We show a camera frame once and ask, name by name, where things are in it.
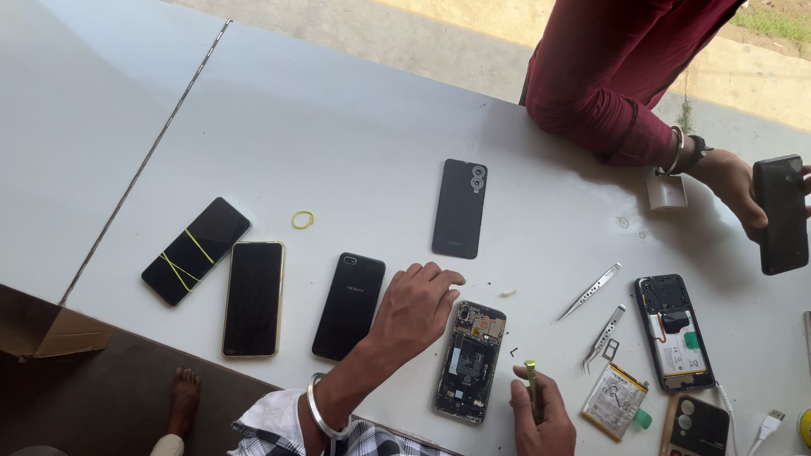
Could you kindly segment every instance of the opened smartphone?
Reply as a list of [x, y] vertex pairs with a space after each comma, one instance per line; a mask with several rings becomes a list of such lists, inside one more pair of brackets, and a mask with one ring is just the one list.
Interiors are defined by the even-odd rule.
[[445, 161], [431, 245], [434, 253], [470, 259], [478, 255], [486, 187], [486, 166], [469, 161]]
[[765, 275], [784, 273], [809, 263], [802, 169], [803, 159], [799, 155], [760, 160], [753, 166], [755, 201], [769, 219], [760, 239], [761, 269]]
[[684, 393], [670, 397], [659, 456], [724, 456], [729, 414]]
[[341, 254], [312, 343], [314, 354], [340, 361], [369, 334], [384, 274], [383, 261]]
[[459, 301], [436, 387], [436, 410], [471, 423], [484, 421], [506, 324], [501, 311]]
[[248, 231], [251, 221], [221, 197], [208, 207], [141, 273], [170, 306], [176, 306]]
[[662, 389], [712, 388], [715, 377], [681, 276], [642, 277], [634, 287]]
[[225, 303], [223, 356], [273, 356], [279, 348], [285, 244], [236, 243]]

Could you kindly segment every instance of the smartphone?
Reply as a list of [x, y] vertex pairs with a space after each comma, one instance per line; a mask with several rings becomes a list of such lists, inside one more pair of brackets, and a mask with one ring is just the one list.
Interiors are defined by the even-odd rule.
[[712, 388], [715, 377], [681, 276], [642, 277], [634, 287], [662, 389], [678, 393]]
[[729, 414], [684, 393], [670, 397], [659, 456], [724, 456]]
[[761, 269], [773, 276], [809, 263], [805, 221], [803, 159], [799, 155], [760, 160], [753, 166], [755, 201], [766, 212], [762, 230]]
[[486, 187], [486, 166], [445, 160], [431, 245], [434, 253], [470, 259], [478, 255]]
[[436, 387], [436, 410], [471, 423], [484, 421], [506, 324], [501, 311], [459, 302]]
[[141, 273], [170, 306], [176, 306], [248, 231], [251, 221], [216, 198]]
[[369, 334], [385, 273], [383, 261], [341, 254], [312, 343], [314, 354], [340, 361]]
[[236, 243], [231, 249], [223, 356], [273, 356], [279, 347], [285, 244]]

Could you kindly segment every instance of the silver bangle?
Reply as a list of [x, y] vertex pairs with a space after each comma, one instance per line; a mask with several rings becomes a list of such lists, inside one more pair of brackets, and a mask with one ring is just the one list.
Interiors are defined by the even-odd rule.
[[676, 157], [673, 159], [673, 164], [670, 165], [670, 168], [667, 168], [667, 171], [665, 171], [664, 168], [662, 168], [662, 166], [654, 167], [654, 170], [656, 171], [657, 174], [660, 175], [664, 174], [666, 176], [669, 176], [670, 173], [672, 173], [673, 170], [676, 168], [676, 163], [679, 162], [679, 157], [681, 156], [681, 153], [684, 151], [684, 133], [681, 131], [681, 128], [677, 125], [674, 125], [673, 127], [670, 127], [670, 129], [676, 132], [676, 139], [678, 141], [678, 147], [676, 148]]
[[318, 406], [315, 404], [315, 384], [321, 380], [324, 374], [322, 372], [316, 372], [312, 374], [310, 377], [310, 383], [307, 385], [307, 405], [310, 406], [310, 415], [312, 415], [312, 419], [315, 421], [315, 424], [318, 426], [318, 429], [321, 429], [327, 437], [333, 440], [344, 440], [346, 436], [350, 434], [352, 427], [350, 424], [352, 423], [352, 416], [346, 418], [346, 423], [341, 431], [336, 431], [329, 427], [326, 421], [321, 418], [320, 412], [318, 412]]

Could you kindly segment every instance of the hand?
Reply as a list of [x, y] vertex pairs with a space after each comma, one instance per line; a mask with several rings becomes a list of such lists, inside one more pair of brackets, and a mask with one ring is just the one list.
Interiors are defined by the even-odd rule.
[[[513, 366], [513, 372], [526, 379], [526, 368]], [[577, 431], [566, 413], [563, 398], [554, 380], [535, 373], [538, 414], [542, 422], [535, 425], [532, 418], [530, 389], [520, 380], [510, 384], [509, 405], [515, 415], [515, 449], [518, 456], [573, 456]]]
[[766, 213], [755, 203], [752, 186], [752, 166], [734, 153], [723, 149], [711, 150], [695, 166], [687, 170], [703, 182], [738, 217], [746, 236], [757, 242], [761, 228], [769, 224]]
[[433, 262], [394, 274], [366, 337], [390, 361], [392, 372], [440, 338], [459, 297], [458, 290], [448, 288], [464, 284], [461, 274]]

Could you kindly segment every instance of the grass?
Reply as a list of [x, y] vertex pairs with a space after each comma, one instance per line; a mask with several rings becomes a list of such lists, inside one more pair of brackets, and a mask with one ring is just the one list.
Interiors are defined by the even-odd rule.
[[794, 41], [801, 49], [802, 45], [811, 43], [811, 17], [808, 16], [790, 16], [752, 5], [740, 8], [730, 22], [768, 37]]
[[690, 115], [693, 113], [693, 107], [690, 105], [689, 101], [685, 101], [681, 104], [681, 115], [678, 119], [676, 119], [676, 123], [679, 124], [681, 127], [682, 133], [685, 135], [691, 135], [695, 133], [695, 125], [693, 125], [693, 120], [690, 118]]

